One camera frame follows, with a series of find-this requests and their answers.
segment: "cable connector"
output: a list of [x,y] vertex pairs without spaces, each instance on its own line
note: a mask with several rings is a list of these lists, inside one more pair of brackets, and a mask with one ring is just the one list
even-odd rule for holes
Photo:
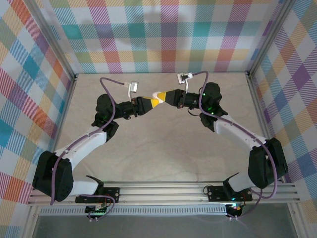
[[179,84],[186,83],[186,80],[191,79],[191,78],[193,78],[192,73],[179,73],[179,74],[177,74],[177,79],[178,79]]
[[186,83],[185,91],[187,93],[187,91],[188,91],[188,82],[187,82],[187,80],[193,78],[193,74],[192,73],[179,73],[179,74],[177,74],[177,78],[178,78],[179,84]]
[[131,83],[124,83],[124,87],[128,88],[128,97],[130,101],[132,100],[131,93],[136,93],[138,91],[139,82],[131,81]]

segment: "metal frame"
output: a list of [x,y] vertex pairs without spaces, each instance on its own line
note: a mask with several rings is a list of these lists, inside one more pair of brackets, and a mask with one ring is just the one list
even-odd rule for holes
[[[256,109],[256,113],[258,116],[261,131],[266,138],[271,138],[272,135],[271,135],[269,128],[268,128],[268,125],[266,123],[266,119],[265,119],[263,110],[261,109],[261,105],[260,105],[257,91],[255,89],[255,86],[254,86],[250,76],[251,75],[246,72],[247,82],[248,82],[251,97],[252,97],[252,100],[253,100],[253,103],[254,103],[254,106]],[[294,224],[294,227],[295,227],[295,230],[296,230],[298,237],[300,237],[300,238],[313,238],[314,236],[311,232],[311,229],[308,226],[307,219],[306,219],[304,212],[303,212],[302,204],[301,203],[288,203],[287,205],[288,205],[288,209],[290,211],[291,218],[292,218],[292,221],[293,221],[293,224]]]
[[58,44],[56,37],[51,31],[50,26],[45,21],[41,13],[41,10],[37,6],[37,4],[34,2],[34,0],[24,0],[24,3],[28,7],[36,23],[39,25],[43,35],[45,36],[53,52],[57,56],[57,59],[60,61],[61,65],[64,67],[64,70],[67,72],[70,78],[74,79],[75,73],[72,67],[70,66],[65,54],[63,53],[63,50],[60,48],[60,45]]
[[[119,187],[120,198],[118,205],[206,205],[206,204],[232,204],[236,202],[208,202],[203,188],[206,185],[223,186],[221,182],[105,182],[106,187]],[[263,195],[269,195],[273,185],[263,189]],[[34,190],[31,194],[29,205],[48,206],[51,198]],[[278,184],[278,192],[273,199],[264,199],[263,203],[297,203],[300,198],[292,183]],[[75,196],[69,196],[62,202],[55,202],[53,206],[79,206],[75,203]]]
[[[264,136],[269,137],[270,132],[267,127],[265,117],[261,110],[261,106],[257,97],[257,93],[254,89],[252,81],[249,76],[254,75],[256,70],[259,68],[264,55],[267,53],[270,45],[272,44],[275,36],[277,35],[280,27],[282,26],[287,14],[291,10],[295,0],[287,0],[285,1],[278,17],[274,21],[271,31],[268,34],[263,47],[260,49],[258,56],[255,59],[254,64],[251,67],[250,72],[247,73],[248,85],[250,88],[251,96],[256,108],[258,120],[261,126],[261,130]],[[34,3],[34,0],[25,0],[25,4],[29,8],[30,12],[34,16],[36,22],[38,23],[41,31],[43,32],[44,36],[46,37],[48,43],[52,47],[53,51],[55,52],[57,58],[61,62],[64,69],[67,71],[70,78],[73,79],[70,94],[66,103],[65,110],[63,112],[61,118],[61,126],[57,132],[57,138],[53,147],[55,148],[59,137],[60,137],[60,130],[64,123],[64,119],[67,115],[68,108],[71,102],[71,98],[74,92],[74,88],[76,86],[76,75],[72,70],[69,62],[67,61],[62,49],[60,48],[55,36],[51,32],[51,29],[47,22],[45,21],[40,9]],[[215,207],[221,206],[225,204],[232,204],[232,203],[219,203],[219,202],[208,202],[208,197],[203,194],[203,188],[208,185],[222,185],[220,182],[107,182],[107,186],[116,186],[120,187],[120,199],[119,203],[116,207],[121,207],[125,209],[133,208],[133,207],[140,207],[147,206],[186,206],[186,207]],[[266,189],[264,189],[264,195],[270,194],[272,192],[273,186],[270,185]],[[257,196],[253,195],[253,202],[257,200]],[[299,204],[300,198],[296,191],[294,184],[292,183],[281,183],[278,184],[278,191],[276,196],[273,199],[266,199],[262,200],[262,203],[288,203],[291,217],[293,219],[293,223],[296,229],[297,234],[299,237],[313,237],[312,234],[308,232],[307,226],[305,225],[305,217],[303,216],[303,208],[301,204]],[[32,237],[36,221],[38,216],[44,213],[44,211],[51,212],[54,214],[67,214],[65,209],[62,208],[72,208],[72,211],[77,211],[77,215],[83,214],[83,204],[76,204],[75,197],[69,197],[63,202],[56,202],[53,207],[49,206],[50,198],[37,190],[34,190],[31,194],[29,206],[30,210],[28,213],[28,218],[25,222],[25,227],[23,232],[21,233],[21,237],[29,238]]]
[[285,0],[284,4],[278,13],[277,18],[274,20],[272,23],[270,32],[266,36],[266,39],[263,43],[263,46],[261,47],[256,59],[254,60],[253,65],[251,66],[250,71],[248,72],[249,75],[254,75],[254,73],[257,71],[259,68],[261,62],[263,61],[266,53],[268,52],[270,46],[272,45],[276,35],[278,34],[279,30],[281,29],[288,13],[292,9],[293,5],[295,4],[296,0]]

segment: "black mounting bracket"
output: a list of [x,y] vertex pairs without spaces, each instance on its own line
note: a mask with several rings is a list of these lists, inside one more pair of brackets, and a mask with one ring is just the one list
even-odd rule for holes
[[224,192],[223,186],[207,186],[207,196],[209,202],[250,202],[252,194],[249,189],[244,189],[235,193],[229,199]]
[[[95,195],[107,195],[114,198],[115,202],[119,202],[120,197],[120,188],[119,187],[101,187],[98,189],[98,194]],[[104,203],[104,202],[113,202],[109,198],[104,197],[85,197],[78,196],[75,199],[75,203]]]

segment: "plaid fabric backdrop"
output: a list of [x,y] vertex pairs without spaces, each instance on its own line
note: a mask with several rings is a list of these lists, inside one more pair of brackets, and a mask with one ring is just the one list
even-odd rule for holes
[[78,73],[245,71],[282,2],[37,0]]
[[70,79],[23,1],[0,2],[0,238],[14,238]]
[[297,0],[254,78],[272,135],[283,145],[317,232],[317,0]]

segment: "beige tabletop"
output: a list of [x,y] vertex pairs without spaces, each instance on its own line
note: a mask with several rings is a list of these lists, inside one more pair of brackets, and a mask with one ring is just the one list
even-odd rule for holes
[[[58,148],[83,134],[94,121],[96,100],[105,93],[99,78],[121,82],[139,81],[136,96],[156,91],[184,89],[175,73],[81,74],[75,87]],[[189,92],[198,92],[204,75],[189,81]],[[247,81],[243,73],[212,73],[209,81],[219,84],[220,105],[237,122],[261,134]],[[105,82],[120,103],[128,101],[127,88]],[[89,154],[76,167],[75,177],[92,175],[101,180],[217,181],[248,168],[249,152],[202,125],[199,117],[160,104],[147,114],[131,120],[117,119],[119,129],[105,145]]]

